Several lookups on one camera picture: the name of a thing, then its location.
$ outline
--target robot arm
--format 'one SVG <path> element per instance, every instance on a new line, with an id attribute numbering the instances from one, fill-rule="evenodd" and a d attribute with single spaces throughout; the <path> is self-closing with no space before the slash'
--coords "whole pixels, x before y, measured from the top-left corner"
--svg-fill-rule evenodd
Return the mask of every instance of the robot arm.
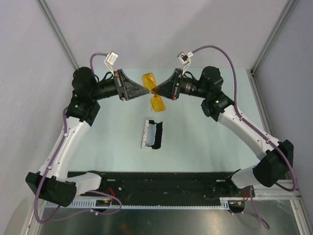
<path id="1" fill-rule="evenodd" d="M 206 67 L 199 80 L 188 78 L 181 69 L 175 69 L 173 75 L 154 89 L 158 95 L 176 100 L 180 93 L 204 98 L 201 104 L 207 117 L 212 117 L 244 141 L 260 160 L 257 165 L 234 172 L 228 181 L 236 188 L 244 188 L 254 184 L 271 187 L 287 172 L 288 167 L 277 150 L 269 144 L 271 141 L 287 157 L 292 164 L 293 145 L 288 140 L 280 142 L 260 128 L 256 128 L 267 137 L 260 137 L 245 121 L 248 119 L 239 110 L 235 112 L 234 102 L 226 96 L 221 88 L 223 79 L 218 68 Z"/>
<path id="2" fill-rule="evenodd" d="M 124 101 L 150 93 L 148 89 L 131 81 L 123 70 L 115 71 L 112 79 L 96 82 L 91 69 L 82 67 L 74 72 L 72 85 L 73 97 L 65 113 L 67 129 L 65 131 L 63 127 L 56 144 L 39 171 L 29 172 L 26 177 L 32 191 L 35 194 L 37 190 L 40 191 L 39 198 L 63 207 L 69 206 L 77 195 L 98 189 L 105 181 L 105 174 L 97 171 L 67 177 L 77 147 L 100 109 L 97 100 L 118 95 Z"/>

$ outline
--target gray wall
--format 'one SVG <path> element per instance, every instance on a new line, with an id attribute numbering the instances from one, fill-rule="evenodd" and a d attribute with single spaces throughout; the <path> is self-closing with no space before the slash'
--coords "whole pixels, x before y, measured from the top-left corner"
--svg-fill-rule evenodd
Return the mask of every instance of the gray wall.
<path id="1" fill-rule="evenodd" d="M 176 58 L 207 44 L 236 67 L 251 68 L 287 0 L 47 0 L 80 66 L 96 51 L 114 50 L 118 68 L 176 68 Z M 95 68 L 103 59 L 95 58 Z M 205 50 L 191 66 L 229 67 Z"/>
<path id="2" fill-rule="evenodd" d="M 275 135 L 293 142 L 294 170 L 313 220 L 313 1 L 301 0 L 256 73 Z"/>
<path id="3" fill-rule="evenodd" d="M 19 234 L 34 195 L 25 183 L 62 127 L 73 69 L 36 1 L 0 1 L 0 234 Z"/>

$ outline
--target purple cable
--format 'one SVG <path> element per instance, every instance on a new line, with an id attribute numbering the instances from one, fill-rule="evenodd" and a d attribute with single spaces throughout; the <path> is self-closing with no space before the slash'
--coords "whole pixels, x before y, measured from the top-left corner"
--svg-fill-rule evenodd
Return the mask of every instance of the purple cable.
<path id="1" fill-rule="evenodd" d="M 286 188 L 278 183 L 275 183 L 277 186 L 281 187 L 282 189 L 286 190 L 286 191 L 295 191 L 297 190 L 297 181 L 296 181 L 296 177 L 295 177 L 295 174 L 294 174 L 294 171 L 292 169 L 292 166 L 291 164 L 289 163 L 287 157 L 285 156 L 285 154 L 272 142 L 269 140 L 268 137 L 266 137 L 266 135 L 264 135 L 257 127 L 255 127 L 252 123 L 250 123 L 248 120 L 246 120 L 242 115 L 241 113 L 239 112 L 239 109 L 238 109 L 238 105 L 237 105 L 237 76 L 236 76 L 236 72 L 235 72 L 235 67 L 234 67 L 234 64 L 233 62 L 231 61 L 230 57 L 227 55 L 227 53 L 225 51 L 223 51 L 221 48 L 217 47 L 217 46 L 213 46 L 213 45 L 207 45 L 207 46 L 202 46 L 198 49 L 195 49 L 194 51 L 192 51 L 193 54 L 195 54 L 196 52 L 202 50 L 202 49 L 205 49 L 205 48 L 214 48 L 216 50 L 219 50 L 221 53 L 224 54 L 224 56 L 227 58 L 227 60 L 229 61 L 230 63 L 230 66 L 231 66 L 231 69 L 232 69 L 232 72 L 233 72 L 233 76 L 234 76 L 234 109 L 235 109 L 235 112 L 236 114 L 238 115 L 238 117 L 245 123 L 247 124 L 252 130 L 254 130 L 260 137 L 262 137 L 266 142 L 268 142 L 274 149 L 276 149 L 279 154 L 282 156 L 282 158 L 284 159 L 284 161 L 286 162 L 287 166 L 288 166 L 288 169 L 291 173 L 291 176 L 292 176 L 292 181 L 293 181 L 293 187 L 292 188 Z M 251 198 L 251 203 L 253 205 L 253 208 L 255 210 L 255 213 L 252 213 L 252 212 L 244 212 L 244 214 L 251 214 L 251 215 L 255 215 L 257 216 L 261 223 L 263 224 L 263 226 L 269 230 L 269 225 L 268 223 L 260 216 L 259 214 L 259 211 L 257 210 L 256 206 L 255 206 L 255 203 L 253 201 L 253 197 L 252 197 L 252 189 L 253 189 L 253 186 L 250 186 L 250 198 Z"/>
<path id="2" fill-rule="evenodd" d="M 113 211 L 113 212 L 110 212 L 110 213 L 98 212 L 98 211 L 92 211 L 91 209 L 86 209 L 86 210 L 78 211 L 78 212 L 76 212 L 74 214 L 71 214 L 71 215 L 69 215 L 67 217 L 64 217 L 64 218 L 61 218 L 61 219 L 53 219 L 53 221 L 63 221 L 63 220 L 72 218 L 73 216 L 76 216 L 78 214 L 85 213 L 85 212 L 94 212 L 95 214 L 110 215 L 110 214 L 118 213 L 122 209 L 122 202 L 118 198 L 116 198 L 116 197 L 114 197 L 112 195 L 108 195 L 106 193 L 98 192 L 98 191 L 94 191 L 94 190 L 90 190 L 89 192 L 97 193 L 97 194 L 101 194 L 101 195 L 106 196 L 106 197 L 113 198 L 114 200 L 116 200 L 119 203 L 119 208 L 117 210 Z"/>
<path id="3" fill-rule="evenodd" d="M 108 54 L 107 54 L 107 53 L 102 53 L 102 52 L 96 52 L 96 53 L 92 54 L 92 56 L 90 57 L 90 69 L 91 69 L 92 73 L 94 73 L 94 71 L 93 71 L 93 65 L 92 65 L 92 60 L 93 60 L 93 58 L 94 58 L 96 55 L 107 56 Z"/>
<path id="4" fill-rule="evenodd" d="M 258 211 L 258 209 L 256 208 L 256 205 L 253 201 L 253 195 L 252 195 L 252 190 L 253 190 L 253 186 L 250 186 L 250 199 L 251 199 L 251 203 L 252 203 L 252 206 L 255 210 L 255 213 L 253 212 L 248 212 L 248 211 L 243 211 L 243 212 L 238 212 L 238 213 L 234 213 L 231 211 L 231 209 L 229 209 L 229 212 L 233 215 L 233 214 L 236 214 L 236 215 L 242 215 L 242 214 L 249 214 L 249 215 L 253 215 L 255 217 L 258 217 L 258 219 L 261 221 L 262 225 L 267 229 L 269 230 L 270 227 L 269 227 L 269 224 L 260 216 L 260 213 Z"/>
<path id="5" fill-rule="evenodd" d="M 233 72 L 233 76 L 234 76 L 234 109 L 236 114 L 238 115 L 238 117 L 245 123 L 247 124 L 252 130 L 254 130 L 257 134 L 259 134 L 259 136 L 261 136 L 266 142 L 268 142 L 273 148 L 275 148 L 279 154 L 282 156 L 282 158 L 284 159 L 284 161 L 286 162 L 286 165 L 288 166 L 288 169 L 291 173 L 291 177 L 292 177 L 292 182 L 293 182 L 293 187 L 292 188 L 286 188 L 278 183 L 276 183 L 277 186 L 281 187 L 282 189 L 286 190 L 286 191 L 295 191 L 297 190 L 297 180 L 293 171 L 293 168 L 291 166 L 291 164 L 289 163 L 287 157 L 285 156 L 285 154 L 272 142 L 269 140 L 268 137 L 266 137 L 257 127 L 255 127 L 252 123 L 250 123 L 248 120 L 246 120 L 241 113 L 239 112 L 238 109 L 238 105 L 237 105 L 237 76 L 236 76 L 236 72 L 235 72 L 235 67 L 233 62 L 231 61 L 230 57 L 227 55 L 227 53 L 225 51 L 223 51 L 221 48 L 217 47 L 217 46 L 213 46 L 213 45 L 207 45 L 207 46 L 202 46 L 198 49 L 195 49 L 194 51 L 192 51 L 193 54 L 195 54 L 196 52 L 198 52 L 199 50 L 205 49 L 205 48 L 214 48 L 216 50 L 219 50 L 221 53 L 223 53 L 225 55 L 225 57 L 227 58 L 227 60 L 230 63 L 232 72 Z"/>
<path id="6" fill-rule="evenodd" d="M 53 156 L 52 156 L 52 158 L 51 158 L 51 160 L 50 160 L 50 162 L 49 162 L 49 164 L 48 164 L 48 167 L 49 167 L 49 166 L 52 166 L 52 164 L 53 164 L 53 162 L 54 162 L 56 156 L 58 155 L 58 153 L 59 153 L 59 151 L 60 151 L 60 149 L 61 149 L 61 147 L 62 147 L 62 145 L 63 145 L 63 143 L 64 143 L 64 141 L 65 141 L 65 138 L 66 138 L 66 137 L 65 137 L 65 134 L 67 133 L 67 118 L 66 118 L 66 116 L 65 116 L 66 110 L 67 110 L 67 107 L 63 110 L 64 134 L 63 134 L 62 139 L 61 139 L 61 141 L 60 141 L 60 143 L 59 143 L 57 149 L 55 150 L 55 152 L 54 152 L 54 154 L 53 154 Z M 42 187 L 43 187 L 45 178 L 46 178 L 46 176 L 47 176 L 47 174 L 48 174 L 48 172 L 49 172 L 49 168 L 48 168 L 48 167 L 46 168 L 46 170 L 45 170 L 45 172 L 44 172 L 44 174 L 43 174 L 43 176 L 42 176 L 42 178 L 41 178 L 41 180 L 40 180 L 40 182 L 39 182 L 39 185 L 38 185 L 38 188 L 37 188 L 37 191 L 36 191 L 36 194 L 35 194 L 34 214 L 35 214 L 35 218 L 36 218 L 37 222 L 40 223 L 40 224 L 46 224 L 46 223 L 50 222 L 51 220 L 53 220 L 53 221 L 62 221 L 62 220 L 71 218 L 72 216 L 75 216 L 75 215 L 77 215 L 77 214 L 90 211 L 90 210 L 83 210 L 83 211 L 79 211 L 79 212 L 77 212 L 77 213 L 74 213 L 74 214 L 72 214 L 72 215 L 70 215 L 70 216 L 68 216 L 68 217 L 62 218 L 62 219 L 53 219 L 53 217 L 55 216 L 56 212 L 57 212 L 57 211 L 59 210 L 59 208 L 61 207 L 61 206 L 58 206 L 57 209 L 55 209 L 55 211 L 53 212 L 53 214 L 52 214 L 47 220 L 41 220 L 41 219 L 40 219 L 40 217 L 39 217 L 39 215 L 38 215 L 38 200 L 39 200 L 40 191 L 41 191 L 41 189 L 42 189 Z M 108 197 L 110 197 L 110 198 L 113 198 L 114 200 L 116 200 L 116 201 L 120 204 L 120 207 L 119 207 L 116 211 L 113 211 L 113 212 L 110 212 L 110 213 L 101 213 L 101 212 L 98 212 L 98 214 L 103 214 L 103 215 L 115 214 L 115 213 L 119 212 L 119 211 L 122 209 L 122 203 L 121 203 L 121 201 L 120 201 L 118 198 L 116 198 L 116 197 L 114 197 L 114 196 L 111 196 L 111 195 L 108 195 L 108 194 L 106 194 L 106 193 L 98 192 L 98 191 L 94 191 L 94 190 L 91 190 L 90 192 L 97 193 L 97 194 L 101 194 L 101 195 L 104 195 L 104 196 L 108 196 Z"/>
<path id="7" fill-rule="evenodd" d="M 60 149 L 61 149 L 61 147 L 62 147 L 62 145 L 63 145 L 63 143 L 64 143 L 64 141 L 65 141 L 65 138 L 66 138 L 66 137 L 65 137 L 65 134 L 67 133 L 67 118 L 66 118 L 66 116 L 65 116 L 66 110 L 67 110 L 67 107 L 63 110 L 64 134 L 63 134 L 62 139 L 61 139 L 61 141 L 60 141 L 60 143 L 59 143 L 57 149 L 55 150 L 55 152 L 54 152 L 54 154 L 53 154 L 53 156 L 52 156 L 52 158 L 51 158 L 51 160 L 50 160 L 50 162 L 49 162 L 49 164 L 48 164 L 48 167 L 49 167 L 49 166 L 52 166 L 53 161 L 54 161 L 55 158 L 57 157 L 57 155 L 58 155 L 58 153 L 59 153 L 59 151 L 60 151 Z M 47 174 L 48 174 L 48 172 L 49 172 L 49 168 L 48 168 L 48 167 L 45 169 L 45 172 L 44 172 L 44 174 L 43 174 L 43 176 L 42 176 L 42 178 L 41 178 L 41 180 L 40 180 L 40 182 L 39 182 L 39 185 L 38 185 L 38 188 L 37 188 L 37 191 L 36 191 L 36 194 L 35 194 L 34 214 L 35 214 L 35 218 L 36 218 L 37 222 L 40 223 L 40 224 L 48 223 L 48 222 L 55 216 L 56 212 L 57 212 L 57 211 L 59 210 L 59 208 L 61 207 L 61 206 L 58 206 L 57 209 L 55 209 L 55 211 L 53 212 L 53 214 L 52 214 L 52 215 L 49 217 L 49 219 L 47 219 L 47 220 L 41 220 L 41 219 L 39 218 L 39 215 L 38 215 L 38 200 L 39 200 L 39 194 L 40 194 L 41 188 L 43 187 L 45 178 L 46 178 L 46 176 L 47 176 Z"/>

